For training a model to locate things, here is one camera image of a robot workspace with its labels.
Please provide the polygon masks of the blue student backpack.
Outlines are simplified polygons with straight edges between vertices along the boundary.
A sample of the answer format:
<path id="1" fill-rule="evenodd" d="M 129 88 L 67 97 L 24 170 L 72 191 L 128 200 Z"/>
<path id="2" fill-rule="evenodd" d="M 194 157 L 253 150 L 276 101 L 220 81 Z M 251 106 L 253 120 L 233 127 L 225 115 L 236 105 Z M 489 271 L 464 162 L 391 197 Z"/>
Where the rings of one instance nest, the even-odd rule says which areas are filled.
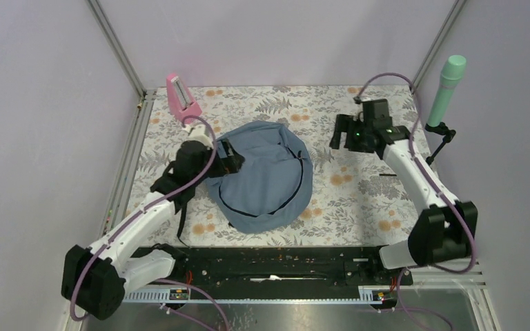
<path id="1" fill-rule="evenodd" d="M 313 162 L 305 143 L 281 123 L 253 121 L 216 142 L 208 136 L 185 141 L 171 162 L 172 173 L 188 183 L 210 156 L 216 157 L 221 139 L 228 139 L 246 159 L 242 169 L 212 177 L 211 163 L 202 179 L 230 226 L 244 234 L 268 232 L 289 225 L 305 211 L 313 193 Z"/>

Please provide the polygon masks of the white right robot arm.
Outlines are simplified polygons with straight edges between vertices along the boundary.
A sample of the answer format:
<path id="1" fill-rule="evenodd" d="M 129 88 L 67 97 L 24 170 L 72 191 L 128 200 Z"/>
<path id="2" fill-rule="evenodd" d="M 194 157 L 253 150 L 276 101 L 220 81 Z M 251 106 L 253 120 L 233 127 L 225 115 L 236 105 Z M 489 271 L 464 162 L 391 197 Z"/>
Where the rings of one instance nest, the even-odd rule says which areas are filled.
<path id="1" fill-rule="evenodd" d="M 357 115 L 338 114 L 330 148 L 376 154 L 396 174 L 418 213 L 407 239 L 383 246 L 380 258 L 369 263 L 372 281 L 385 284 L 395 269 L 433 265 L 470 258 L 475 263 L 475 226 L 478 210 L 461 202 L 435 176 L 415 150 L 413 134 L 393 125 L 386 99 L 361 102 Z"/>

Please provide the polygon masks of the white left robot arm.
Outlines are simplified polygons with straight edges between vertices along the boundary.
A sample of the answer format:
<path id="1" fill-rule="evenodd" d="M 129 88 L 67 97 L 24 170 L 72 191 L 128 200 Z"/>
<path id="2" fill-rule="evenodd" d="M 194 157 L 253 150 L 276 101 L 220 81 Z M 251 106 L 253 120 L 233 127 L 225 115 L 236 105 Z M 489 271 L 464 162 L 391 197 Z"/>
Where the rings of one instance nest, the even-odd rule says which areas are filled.
<path id="1" fill-rule="evenodd" d="M 214 145 L 198 140 L 183 142 L 139 209 L 88 247 L 74 245 L 67 251 L 61 294 L 70 303 L 71 319 L 82 321 L 77 308 L 84 310 L 86 317 L 107 319 L 126 294 L 157 279 L 182 281 L 187 267 L 173 254 L 159 249 L 134 258 L 133 253 L 163 222 L 185 211 L 204 179 L 237 173 L 244 162 L 226 139 Z"/>

